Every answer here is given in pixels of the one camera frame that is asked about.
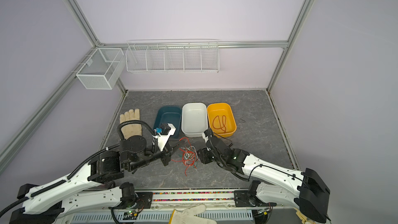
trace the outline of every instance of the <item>yellow tray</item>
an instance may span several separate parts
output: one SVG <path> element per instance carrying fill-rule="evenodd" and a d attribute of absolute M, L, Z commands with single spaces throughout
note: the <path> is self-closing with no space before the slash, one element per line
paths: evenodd
<path fill-rule="evenodd" d="M 236 122 L 231 106 L 227 103 L 214 103 L 207 107 L 210 128 L 221 137 L 229 137 L 236 131 Z"/>

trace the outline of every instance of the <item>white glove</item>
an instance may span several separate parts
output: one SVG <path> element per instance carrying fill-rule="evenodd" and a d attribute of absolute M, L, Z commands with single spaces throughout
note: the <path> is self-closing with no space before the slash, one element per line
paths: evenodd
<path fill-rule="evenodd" d="M 125 112 L 124 114 L 120 115 L 121 123 L 123 123 L 125 121 L 132 121 L 132 120 L 139 120 L 139 119 L 140 119 L 140 110 L 139 109 L 135 109 L 135 111 L 130 109 L 128 112 Z M 135 136 L 135 135 L 142 136 L 142 126 L 140 124 L 128 124 L 127 126 L 122 127 L 122 133 L 123 133 L 125 139 Z"/>
<path fill-rule="evenodd" d="M 195 216 L 205 211 L 206 206 L 204 204 L 187 208 L 182 212 L 174 210 L 169 224 L 217 224 L 215 220 Z"/>

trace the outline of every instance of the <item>wire basket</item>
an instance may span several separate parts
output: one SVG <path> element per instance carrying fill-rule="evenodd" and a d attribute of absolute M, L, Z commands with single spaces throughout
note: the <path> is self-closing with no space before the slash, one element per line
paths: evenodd
<path fill-rule="evenodd" d="M 121 48 L 98 47 L 76 76 L 87 89 L 112 89 L 125 65 Z"/>
<path fill-rule="evenodd" d="M 217 44 L 142 45 L 129 44 L 127 71 L 142 72 L 218 72 Z"/>

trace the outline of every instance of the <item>white cable tie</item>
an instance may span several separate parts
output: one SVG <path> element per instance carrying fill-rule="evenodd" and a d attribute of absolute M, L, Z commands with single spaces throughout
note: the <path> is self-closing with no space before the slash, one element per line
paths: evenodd
<path fill-rule="evenodd" d="M 67 183 L 68 183 L 68 182 L 70 182 L 70 179 L 68 179 L 68 177 L 67 177 L 67 176 L 64 176 L 64 177 L 62 178 L 62 180 L 65 180 L 65 181 L 67 181 Z"/>

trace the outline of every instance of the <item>tangled wires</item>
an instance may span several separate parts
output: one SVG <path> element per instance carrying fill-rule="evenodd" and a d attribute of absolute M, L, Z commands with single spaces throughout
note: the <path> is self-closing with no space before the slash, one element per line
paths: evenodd
<path fill-rule="evenodd" d="M 186 139 L 187 139 L 189 146 L 185 145 L 185 147 L 180 148 L 180 150 L 182 151 L 182 160 L 179 160 L 179 161 L 172 160 L 174 162 L 182 162 L 186 166 L 185 176 L 187 176 L 187 169 L 190 166 L 193 166 L 196 169 L 195 162 L 198 160 L 198 154 L 196 153 L 195 147 L 193 147 L 191 145 L 188 138 L 186 138 Z"/>

